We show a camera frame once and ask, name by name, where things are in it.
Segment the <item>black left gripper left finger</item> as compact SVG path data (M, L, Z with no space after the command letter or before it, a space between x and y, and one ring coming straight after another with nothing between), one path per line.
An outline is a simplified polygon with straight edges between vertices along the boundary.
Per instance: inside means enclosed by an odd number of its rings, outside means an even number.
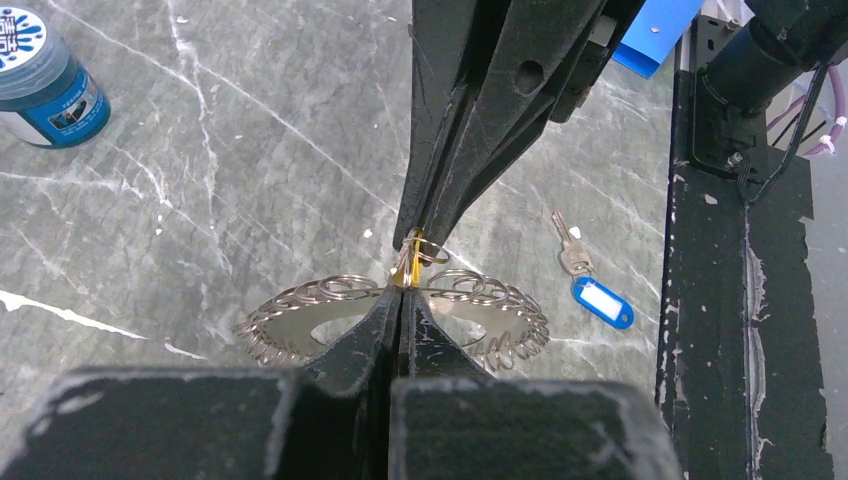
M5 479L384 479L403 292L299 368L92 367L38 404Z

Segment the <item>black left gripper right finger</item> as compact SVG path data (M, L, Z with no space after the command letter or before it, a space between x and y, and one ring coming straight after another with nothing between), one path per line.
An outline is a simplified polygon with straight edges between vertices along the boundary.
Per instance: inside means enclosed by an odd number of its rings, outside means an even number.
M437 326L423 294L400 314L393 479L679 479L660 415L615 381L498 380Z

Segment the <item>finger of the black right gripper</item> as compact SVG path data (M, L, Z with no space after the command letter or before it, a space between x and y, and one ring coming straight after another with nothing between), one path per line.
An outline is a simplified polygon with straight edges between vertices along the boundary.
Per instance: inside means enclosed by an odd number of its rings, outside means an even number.
M414 229L442 244L461 188L456 143L503 28L509 1L414 1L409 160L393 246Z
M461 197L450 209L453 229L549 122L567 121L583 103L642 7L638 1L509 2L457 138L451 180Z

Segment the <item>blue round jar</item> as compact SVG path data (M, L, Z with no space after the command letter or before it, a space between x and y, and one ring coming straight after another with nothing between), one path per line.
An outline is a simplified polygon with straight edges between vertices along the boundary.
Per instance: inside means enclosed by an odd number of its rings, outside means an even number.
M1 129L47 149L80 145L107 125L104 91L34 10L1 5Z

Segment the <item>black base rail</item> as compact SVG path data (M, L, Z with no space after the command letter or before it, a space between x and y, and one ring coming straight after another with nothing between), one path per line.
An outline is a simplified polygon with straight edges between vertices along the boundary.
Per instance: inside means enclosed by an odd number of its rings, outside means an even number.
M697 77L732 36L700 15L678 49L655 400L688 479L831 479L810 162L749 205L694 153Z

